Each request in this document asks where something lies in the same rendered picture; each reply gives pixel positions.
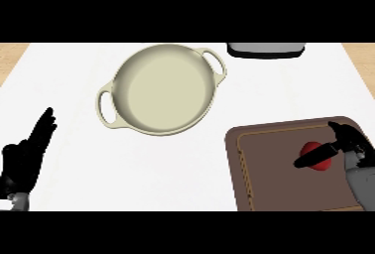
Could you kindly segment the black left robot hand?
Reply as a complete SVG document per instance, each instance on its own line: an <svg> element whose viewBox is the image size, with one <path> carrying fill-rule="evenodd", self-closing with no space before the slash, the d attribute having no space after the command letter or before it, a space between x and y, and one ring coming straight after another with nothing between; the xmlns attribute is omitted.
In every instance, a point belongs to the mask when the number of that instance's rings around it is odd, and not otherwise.
<svg viewBox="0 0 375 254"><path fill-rule="evenodd" d="M38 179L42 158L50 144L54 123L53 108L42 113L28 139L8 144L1 150L2 171L0 175L0 198L17 192L29 193Z"/></svg>

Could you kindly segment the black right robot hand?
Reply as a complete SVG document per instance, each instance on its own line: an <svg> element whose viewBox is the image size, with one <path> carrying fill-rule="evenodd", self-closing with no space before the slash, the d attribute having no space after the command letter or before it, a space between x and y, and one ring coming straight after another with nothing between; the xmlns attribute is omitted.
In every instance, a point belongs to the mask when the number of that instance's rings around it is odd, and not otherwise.
<svg viewBox="0 0 375 254"><path fill-rule="evenodd" d="M293 166L296 168L314 166L317 163L332 158L338 154L338 151L342 151L355 153L358 158L355 166L358 168L375 167L375 147L364 135L346 124L338 124L329 121L327 126L335 133L335 141L321 144L301 155L293 161Z"/></svg>

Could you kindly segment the red tomato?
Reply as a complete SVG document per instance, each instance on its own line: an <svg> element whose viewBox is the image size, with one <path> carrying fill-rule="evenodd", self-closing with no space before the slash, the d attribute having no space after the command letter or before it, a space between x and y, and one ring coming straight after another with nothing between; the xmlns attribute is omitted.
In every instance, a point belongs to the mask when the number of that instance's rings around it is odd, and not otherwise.
<svg viewBox="0 0 375 254"><path fill-rule="evenodd" d="M330 157L335 151L329 144L307 142L299 150L299 158L295 164L304 168L308 167L315 171L326 171L330 167Z"/></svg>

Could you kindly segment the brown tray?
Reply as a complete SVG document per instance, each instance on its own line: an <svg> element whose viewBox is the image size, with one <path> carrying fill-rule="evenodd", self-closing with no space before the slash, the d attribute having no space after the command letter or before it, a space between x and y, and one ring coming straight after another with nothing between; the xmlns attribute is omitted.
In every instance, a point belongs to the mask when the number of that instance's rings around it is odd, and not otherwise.
<svg viewBox="0 0 375 254"><path fill-rule="evenodd" d="M332 142L327 123L355 126L346 117L324 117L234 127L225 134L225 150L236 205L246 211L358 211L344 173L344 156L330 158L324 171L296 168L305 143Z"/></svg>

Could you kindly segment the grey and black appliance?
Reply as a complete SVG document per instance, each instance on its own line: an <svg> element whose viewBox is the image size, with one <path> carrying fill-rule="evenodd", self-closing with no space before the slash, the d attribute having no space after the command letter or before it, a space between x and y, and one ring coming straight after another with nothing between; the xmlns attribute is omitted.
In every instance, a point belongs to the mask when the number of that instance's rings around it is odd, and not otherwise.
<svg viewBox="0 0 375 254"><path fill-rule="evenodd" d="M228 43L227 53L245 59L289 59L299 57L304 46L305 43Z"/></svg>

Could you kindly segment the cream two-handled pot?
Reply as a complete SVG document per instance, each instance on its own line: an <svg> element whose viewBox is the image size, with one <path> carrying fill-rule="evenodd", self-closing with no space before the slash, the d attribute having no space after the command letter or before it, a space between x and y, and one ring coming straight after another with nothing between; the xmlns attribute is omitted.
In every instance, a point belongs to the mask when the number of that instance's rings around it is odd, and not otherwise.
<svg viewBox="0 0 375 254"><path fill-rule="evenodd" d="M205 59L215 52L175 44L141 49L124 61L98 94L110 95L115 119L101 124L150 136L191 128L209 111L224 72Z"/></svg>

